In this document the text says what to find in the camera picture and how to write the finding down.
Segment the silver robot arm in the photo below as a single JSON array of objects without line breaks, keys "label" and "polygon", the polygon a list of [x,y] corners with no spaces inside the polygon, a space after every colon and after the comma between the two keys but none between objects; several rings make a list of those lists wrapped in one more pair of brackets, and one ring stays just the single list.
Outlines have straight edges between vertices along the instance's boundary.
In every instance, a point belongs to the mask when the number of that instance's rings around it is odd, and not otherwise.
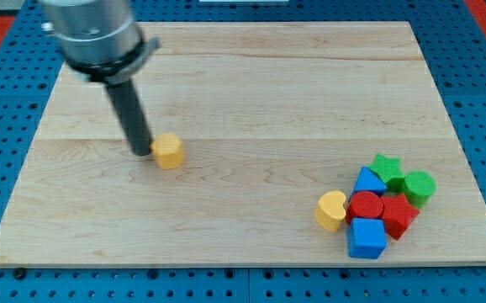
[{"label": "silver robot arm", "polygon": [[128,0],[40,0],[46,34],[67,65],[88,82],[129,81],[160,47],[145,38]]}]

